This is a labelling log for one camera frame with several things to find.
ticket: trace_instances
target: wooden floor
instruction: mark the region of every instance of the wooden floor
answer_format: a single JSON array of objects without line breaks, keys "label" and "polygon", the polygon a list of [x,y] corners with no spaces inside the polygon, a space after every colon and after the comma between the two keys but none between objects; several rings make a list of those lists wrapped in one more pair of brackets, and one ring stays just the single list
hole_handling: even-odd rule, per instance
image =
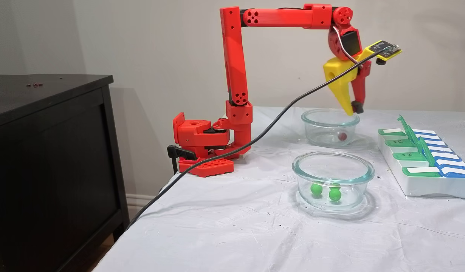
[{"label": "wooden floor", "polygon": [[113,235],[108,236],[108,238],[100,245],[100,247],[83,263],[82,271],[91,272],[101,258],[112,248],[113,246]]}]

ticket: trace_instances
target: black power cable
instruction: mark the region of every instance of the black power cable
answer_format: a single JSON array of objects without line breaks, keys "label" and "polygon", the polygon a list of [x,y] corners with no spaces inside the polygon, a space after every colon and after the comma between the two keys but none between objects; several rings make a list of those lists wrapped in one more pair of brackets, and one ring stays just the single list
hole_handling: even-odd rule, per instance
[{"label": "black power cable", "polygon": [[167,186],[167,188],[163,189],[160,193],[158,193],[158,195],[156,197],[154,197],[152,200],[150,200],[149,203],[147,203],[147,205],[145,205],[143,208],[141,208],[141,210],[137,213],[137,215],[134,216],[134,218],[130,221],[130,224],[129,226],[127,227],[127,229],[125,231],[127,231],[130,226],[132,226],[132,224],[134,224],[135,222],[137,222],[137,220],[139,219],[139,217],[142,215],[142,213],[148,209],[153,203],[155,203],[155,201],[157,201],[160,197],[162,197],[170,188],[172,188],[172,186],[174,186],[174,184],[177,183],[177,181],[179,181],[179,179],[181,179],[182,177],[184,177],[185,174],[187,174],[189,171],[191,171],[192,169],[194,169],[195,167],[198,167],[199,165],[201,164],[205,164],[206,162],[210,162],[210,161],[213,161],[213,160],[217,160],[217,159],[221,159],[221,158],[225,158],[225,157],[228,157],[228,156],[231,156],[231,155],[234,155],[235,153],[238,153],[239,151],[241,150],[245,150],[246,148],[252,146],[254,143],[256,143],[257,141],[259,141],[273,126],[274,124],[276,124],[276,122],[278,122],[278,120],[286,113],[287,110],[289,110],[296,102],[300,101],[301,99],[309,96],[310,94],[312,93],[315,93],[316,91],[318,91],[319,89],[327,86],[328,84],[336,81],[337,79],[340,79],[342,76],[348,74],[348,72],[352,71],[353,69],[356,69],[357,67],[359,67],[360,65],[362,65],[364,62],[366,62],[367,60],[370,60],[372,59],[373,57],[375,57],[376,55],[379,55],[380,53],[384,52],[385,50],[393,47],[395,45],[389,45],[387,46],[386,48],[383,48],[382,50],[378,51],[378,52],[375,52],[373,53],[372,55],[370,55],[369,57],[366,57],[365,59],[361,60],[360,62],[358,62],[357,64],[353,65],[352,67],[350,67],[349,69],[345,70],[343,73],[339,74],[338,76],[334,77],[333,79],[330,79],[329,81],[325,82],[324,84],[318,86],[317,88],[314,88],[314,89],[311,89],[310,91],[307,91],[306,93],[298,96],[297,98],[295,98],[295,100],[291,101],[291,103],[289,103],[282,111],[281,113],[279,113],[278,116],[276,116],[276,118],[271,122],[271,124],[269,124],[269,126],[261,133],[259,134],[259,136],[257,136],[255,139],[253,139],[252,141],[250,141],[248,144],[238,148],[238,149],[235,149],[231,152],[228,152],[228,153],[225,153],[225,154],[222,154],[222,155],[219,155],[219,156],[215,156],[215,157],[211,157],[211,158],[208,158],[208,159],[205,159],[203,161],[200,161],[194,165],[192,165],[191,167],[187,168],[184,172],[180,173],[177,178],[175,178],[170,184],[169,186]]}]

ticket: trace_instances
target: dresser top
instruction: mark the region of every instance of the dresser top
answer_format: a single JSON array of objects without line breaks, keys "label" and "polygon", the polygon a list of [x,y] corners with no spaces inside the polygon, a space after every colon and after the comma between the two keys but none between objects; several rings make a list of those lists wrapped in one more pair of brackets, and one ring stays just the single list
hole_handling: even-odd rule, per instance
[{"label": "dresser top", "polygon": [[110,83],[96,74],[0,74],[0,125]]}]

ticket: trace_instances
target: green lid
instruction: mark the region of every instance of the green lid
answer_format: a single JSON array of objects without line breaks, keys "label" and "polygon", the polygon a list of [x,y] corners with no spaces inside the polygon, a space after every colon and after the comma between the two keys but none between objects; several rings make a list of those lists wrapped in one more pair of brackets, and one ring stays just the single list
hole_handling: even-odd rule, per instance
[{"label": "green lid", "polygon": [[416,147],[409,139],[385,140],[385,144],[390,147]]},{"label": "green lid", "polygon": [[411,140],[412,143],[414,143],[414,145],[416,145],[417,151],[421,152],[422,147],[417,142],[417,137],[416,137],[414,131],[411,129],[411,126],[409,126],[409,125],[407,125],[406,134],[407,134],[407,137],[409,137],[409,140]]},{"label": "green lid", "polygon": [[398,161],[427,161],[424,155],[421,152],[403,152],[403,153],[394,153],[392,156]]},{"label": "green lid", "polygon": [[407,170],[407,167],[402,168],[402,172],[409,177],[432,177],[438,178],[440,177],[437,172],[420,172],[420,173],[411,173]]},{"label": "green lid", "polygon": [[406,121],[404,120],[404,117],[402,117],[402,115],[399,115],[399,118],[397,118],[397,121],[400,121],[401,124],[402,124],[402,127],[404,128],[404,131],[407,129],[407,123]]},{"label": "green lid", "polygon": [[426,159],[428,159],[429,166],[433,167],[435,160],[434,157],[431,154],[431,151],[428,148],[428,144],[426,144],[426,141],[424,141],[424,138],[420,138],[417,144],[420,146],[419,147],[419,152],[422,152],[424,150],[424,156],[426,156]]}]

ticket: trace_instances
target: baseboard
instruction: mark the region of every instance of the baseboard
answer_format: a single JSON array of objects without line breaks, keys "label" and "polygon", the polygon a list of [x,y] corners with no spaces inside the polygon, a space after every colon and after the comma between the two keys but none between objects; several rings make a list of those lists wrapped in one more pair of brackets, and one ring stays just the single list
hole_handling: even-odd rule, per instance
[{"label": "baseboard", "polygon": [[143,206],[147,205],[147,203],[149,203],[149,201],[155,197],[135,195],[133,193],[127,193],[126,196],[130,219],[133,218],[137,214],[137,212],[139,212],[139,210],[143,208]]}]

